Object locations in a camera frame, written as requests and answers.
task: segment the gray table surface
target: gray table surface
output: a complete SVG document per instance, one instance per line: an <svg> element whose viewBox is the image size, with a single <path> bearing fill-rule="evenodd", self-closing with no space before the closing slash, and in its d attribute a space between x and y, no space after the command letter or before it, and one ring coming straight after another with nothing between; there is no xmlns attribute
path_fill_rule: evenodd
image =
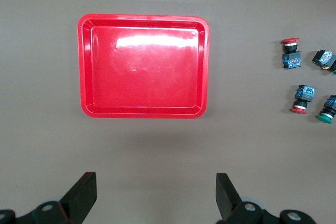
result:
<svg viewBox="0 0 336 224"><path fill-rule="evenodd" d="M93 119L80 107L76 25L86 13L188 15L211 27L208 107L197 120ZM336 0L0 0L0 209L23 215L96 171L85 223L215 223L215 175L274 215L336 217L336 123L316 115L336 76ZM300 37L285 70L281 40ZM317 87L308 114L296 86Z"/></svg>

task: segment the silver screw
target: silver screw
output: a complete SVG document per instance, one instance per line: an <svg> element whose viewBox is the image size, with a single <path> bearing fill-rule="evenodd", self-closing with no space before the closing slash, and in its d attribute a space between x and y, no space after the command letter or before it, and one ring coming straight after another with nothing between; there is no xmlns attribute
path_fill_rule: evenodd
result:
<svg viewBox="0 0 336 224"><path fill-rule="evenodd" d="M247 204L245 204L245 209L253 212L253 211L256 210L256 207L254 205L252 205L251 203L247 203Z"/></svg>
<svg viewBox="0 0 336 224"><path fill-rule="evenodd" d="M52 208L52 205L46 205L46 206L42 207L42 211L43 212L49 211L51 208Z"/></svg>
<svg viewBox="0 0 336 224"><path fill-rule="evenodd" d="M296 212L289 212L287 215L291 220L301 220L301 217Z"/></svg>

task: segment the rectangular plastic tray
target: rectangular plastic tray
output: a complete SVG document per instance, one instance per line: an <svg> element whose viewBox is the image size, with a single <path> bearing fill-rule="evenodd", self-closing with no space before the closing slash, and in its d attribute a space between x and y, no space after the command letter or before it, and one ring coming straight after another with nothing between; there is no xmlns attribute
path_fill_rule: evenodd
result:
<svg viewBox="0 0 336 224"><path fill-rule="evenodd" d="M185 118L206 109L209 26L199 17L86 14L81 106L95 118Z"/></svg>

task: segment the red disc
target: red disc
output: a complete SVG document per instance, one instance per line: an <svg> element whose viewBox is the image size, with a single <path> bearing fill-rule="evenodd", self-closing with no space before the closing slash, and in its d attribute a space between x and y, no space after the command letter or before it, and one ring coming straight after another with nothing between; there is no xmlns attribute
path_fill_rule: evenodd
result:
<svg viewBox="0 0 336 224"><path fill-rule="evenodd" d="M282 42L284 44L291 44L291 43L296 43L297 40L299 40L299 38L290 38L290 39L284 39Z"/></svg>
<svg viewBox="0 0 336 224"><path fill-rule="evenodd" d="M300 109L300 108L292 108L292 111L296 113L307 114L304 109Z"/></svg>

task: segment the white ring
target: white ring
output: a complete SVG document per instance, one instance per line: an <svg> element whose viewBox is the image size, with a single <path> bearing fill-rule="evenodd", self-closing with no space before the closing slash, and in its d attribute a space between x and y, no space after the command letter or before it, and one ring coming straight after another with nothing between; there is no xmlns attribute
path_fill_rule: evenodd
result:
<svg viewBox="0 0 336 224"><path fill-rule="evenodd" d="M288 47L288 46L295 46L295 45L297 45L296 42L294 42L294 43L289 43L289 44L285 44L285 47Z"/></svg>
<svg viewBox="0 0 336 224"><path fill-rule="evenodd" d="M306 110L305 107L302 107L302 106L298 106L298 105L294 105L295 108L298 108L298 109L303 109L303 110Z"/></svg>
<svg viewBox="0 0 336 224"><path fill-rule="evenodd" d="M321 115L325 115L325 116L329 117L330 119L334 118L332 115L329 115L329 114L326 114L326 113L321 113Z"/></svg>

